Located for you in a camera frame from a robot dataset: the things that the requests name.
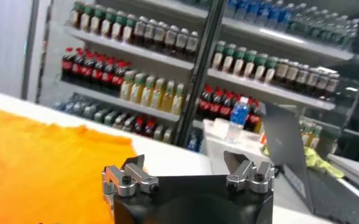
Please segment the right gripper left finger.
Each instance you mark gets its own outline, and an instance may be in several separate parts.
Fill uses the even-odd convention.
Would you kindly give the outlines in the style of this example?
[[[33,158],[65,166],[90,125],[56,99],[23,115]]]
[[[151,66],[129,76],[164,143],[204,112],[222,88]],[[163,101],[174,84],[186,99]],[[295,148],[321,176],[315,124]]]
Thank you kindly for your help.
[[[104,196],[133,197],[137,186],[145,194],[153,195],[159,190],[159,181],[143,170],[144,155],[127,158],[124,164],[106,166],[102,171]]]

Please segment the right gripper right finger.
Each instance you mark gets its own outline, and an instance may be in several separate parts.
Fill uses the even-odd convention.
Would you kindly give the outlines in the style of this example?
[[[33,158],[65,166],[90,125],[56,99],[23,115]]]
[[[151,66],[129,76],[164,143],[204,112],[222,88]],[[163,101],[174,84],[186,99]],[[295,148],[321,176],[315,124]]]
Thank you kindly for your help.
[[[226,176],[226,188],[235,194],[250,190],[256,194],[265,194],[274,190],[275,168],[269,162],[256,166],[243,154],[224,151],[224,162],[230,172]]]

